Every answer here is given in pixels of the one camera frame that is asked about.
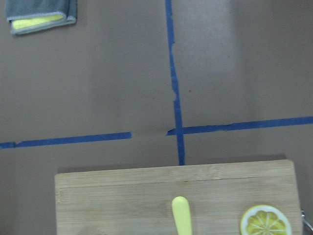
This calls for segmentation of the bamboo cutting board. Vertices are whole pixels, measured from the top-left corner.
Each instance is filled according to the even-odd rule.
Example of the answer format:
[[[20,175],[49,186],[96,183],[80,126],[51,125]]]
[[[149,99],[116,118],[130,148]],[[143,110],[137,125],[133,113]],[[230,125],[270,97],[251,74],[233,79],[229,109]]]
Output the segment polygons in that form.
[[[55,176],[59,235],[174,235],[171,203],[190,205],[195,235],[237,235],[255,205],[279,209],[303,233],[290,160],[61,173]]]

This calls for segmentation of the yellow plastic knife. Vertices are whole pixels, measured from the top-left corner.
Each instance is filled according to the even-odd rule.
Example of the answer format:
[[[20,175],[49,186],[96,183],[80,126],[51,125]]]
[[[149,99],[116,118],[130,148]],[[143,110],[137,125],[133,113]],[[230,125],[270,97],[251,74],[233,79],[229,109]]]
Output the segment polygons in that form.
[[[172,200],[172,213],[178,235],[192,235],[192,221],[189,202],[177,196]]]

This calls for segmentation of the lemon slice front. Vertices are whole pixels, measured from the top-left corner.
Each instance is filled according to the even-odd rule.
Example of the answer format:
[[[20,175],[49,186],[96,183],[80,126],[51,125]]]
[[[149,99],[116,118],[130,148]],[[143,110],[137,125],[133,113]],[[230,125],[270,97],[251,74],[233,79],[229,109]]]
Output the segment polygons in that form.
[[[241,235],[292,235],[287,217],[277,208],[256,205],[247,209],[240,220]]]

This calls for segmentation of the grey yellow folded cloth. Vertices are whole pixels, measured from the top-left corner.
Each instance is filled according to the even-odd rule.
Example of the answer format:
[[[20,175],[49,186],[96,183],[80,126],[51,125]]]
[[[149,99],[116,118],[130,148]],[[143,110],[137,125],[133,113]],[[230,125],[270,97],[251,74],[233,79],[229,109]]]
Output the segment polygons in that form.
[[[6,20],[11,34],[23,35],[54,27],[75,24],[76,0],[7,0]]]

